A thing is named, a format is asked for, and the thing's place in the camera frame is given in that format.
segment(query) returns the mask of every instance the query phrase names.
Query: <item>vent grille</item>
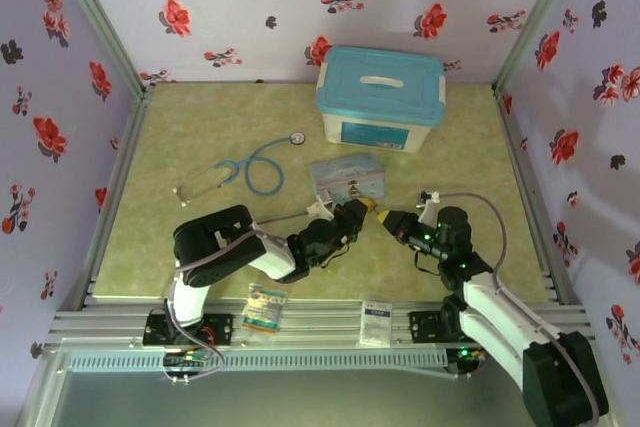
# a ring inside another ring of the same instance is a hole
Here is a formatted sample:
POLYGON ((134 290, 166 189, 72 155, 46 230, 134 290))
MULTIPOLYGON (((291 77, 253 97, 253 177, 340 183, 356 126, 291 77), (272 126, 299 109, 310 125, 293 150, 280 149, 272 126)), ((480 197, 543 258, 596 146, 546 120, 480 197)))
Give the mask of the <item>vent grille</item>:
MULTIPOLYGON (((366 370, 394 368, 443 367, 447 365, 444 349, 420 349, 410 352, 392 350, 353 351, 293 351, 293 352, 228 352, 225 357, 227 371, 269 370, 366 370)), ((74 353, 69 369, 74 372, 154 372, 162 370, 164 353, 130 352, 74 353)), ((218 365, 218 358, 205 367, 218 365)), ((184 367, 202 367, 202 364, 183 364, 184 367)))

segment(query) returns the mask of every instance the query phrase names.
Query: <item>blue box lid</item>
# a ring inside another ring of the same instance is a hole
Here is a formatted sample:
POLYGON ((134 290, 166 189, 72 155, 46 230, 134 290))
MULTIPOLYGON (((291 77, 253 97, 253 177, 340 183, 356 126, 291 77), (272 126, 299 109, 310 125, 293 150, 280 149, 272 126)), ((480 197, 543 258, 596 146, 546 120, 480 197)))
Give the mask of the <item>blue box lid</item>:
POLYGON ((425 55, 334 46, 316 105, 325 114, 436 126, 444 117, 444 67, 425 55))

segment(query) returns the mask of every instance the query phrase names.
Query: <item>stethoscope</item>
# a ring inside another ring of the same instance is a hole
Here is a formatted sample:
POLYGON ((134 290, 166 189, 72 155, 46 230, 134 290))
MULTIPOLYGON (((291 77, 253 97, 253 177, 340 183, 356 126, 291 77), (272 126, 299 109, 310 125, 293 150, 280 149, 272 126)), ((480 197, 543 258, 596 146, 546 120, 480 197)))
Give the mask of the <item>stethoscope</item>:
POLYGON ((204 172, 201 172, 200 174, 197 174, 191 177, 189 180, 183 182, 179 187, 174 188, 173 192, 178 196, 178 199, 180 200, 181 205, 185 207, 189 202, 206 194, 210 190, 219 189, 220 187, 224 187, 225 185, 230 184, 238 177, 238 175, 240 175, 240 171, 244 168, 244 180, 251 192, 263 197, 274 195, 282 188, 282 185, 284 184, 284 172, 282 171, 282 167, 280 167, 280 165, 278 165, 277 162, 267 157, 259 156, 258 154, 263 150, 276 144, 281 144, 283 142, 291 142, 293 145, 302 145, 305 140, 306 140, 306 137, 302 132, 294 132, 289 137, 283 137, 282 139, 272 140, 271 142, 267 142, 266 144, 262 145, 260 148, 256 149, 249 157, 247 157, 244 160, 241 160, 239 162, 236 162, 234 160, 222 160, 220 162, 215 163, 213 167, 210 167, 204 172), (253 183, 251 182, 251 178, 249 177, 249 167, 251 166, 252 162, 264 162, 275 169, 275 171, 278 173, 278 184, 273 189, 259 190, 253 185, 253 183), (231 175, 228 178, 226 178, 224 181, 222 181, 217 185, 213 185, 207 188, 206 190, 198 192, 196 195, 193 195, 193 196, 184 195, 184 191, 188 190, 187 187, 189 187, 189 185, 194 184, 197 180, 202 179, 202 177, 208 174, 211 174, 215 170, 220 169, 222 167, 226 167, 231 170, 231 175))

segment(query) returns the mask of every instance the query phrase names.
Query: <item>floral wallpaper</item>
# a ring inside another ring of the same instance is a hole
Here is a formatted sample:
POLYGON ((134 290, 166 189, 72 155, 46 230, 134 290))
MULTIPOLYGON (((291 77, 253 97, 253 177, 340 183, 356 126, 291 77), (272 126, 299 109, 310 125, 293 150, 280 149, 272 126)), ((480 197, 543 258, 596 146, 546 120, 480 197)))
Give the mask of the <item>floral wallpaper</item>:
POLYGON ((505 98, 628 420, 640 416, 639 16, 636 0, 557 0, 505 98))
POLYGON ((0 0, 0 425, 67 307, 133 94, 76 0, 0 0))
POLYGON ((451 81, 490 82, 535 1, 99 0, 144 84, 314 82, 332 45, 431 54, 451 81))

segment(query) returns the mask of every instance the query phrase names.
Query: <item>blue stethoscope tubing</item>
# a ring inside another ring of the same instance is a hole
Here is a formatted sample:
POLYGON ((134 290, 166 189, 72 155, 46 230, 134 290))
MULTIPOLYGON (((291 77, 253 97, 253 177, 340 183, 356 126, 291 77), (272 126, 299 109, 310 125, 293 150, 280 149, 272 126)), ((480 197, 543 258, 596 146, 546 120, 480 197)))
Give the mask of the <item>blue stethoscope tubing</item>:
POLYGON ((225 184, 233 182, 236 179, 236 177, 238 177, 240 170, 244 167, 244 181, 247 183, 247 187, 249 187, 249 190, 251 192, 253 192, 256 195, 260 195, 262 197, 268 197, 270 195, 277 194, 282 188, 282 185, 284 184, 284 172, 282 171, 282 167, 280 167, 280 165, 276 161, 271 160, 267 157, 261 157, 258 154, 263 150, 268 149, 272 145, 280 144, 282 142, 291 142, 291 136, 283 137, 282 139, 277 139, 277 140, 272 140, 271 142, 267 142, 262 147, 256 149, 253 152, 253 154, 251 154, 249 157, 247 157, 244 160, 241 160, 240 162, 236 162, 234 160, 222 160, 217 164, 215 164, 213 166, 214 169, 217 169, 218 167, 228 166, 231 168, 231 172, 232 172, 231 176, 227 180, 225 180, 222 184, 220 184, 218 187, 222 187, 225 184), (266 164, 269 164, 271 167, 273 167, 278 173, 278 185, 276 185, 271 190, 256 189, 256 187, 251 183, 251 177, 249 176, 249 167, 251 167, 252 162, 264 162, 266 164))

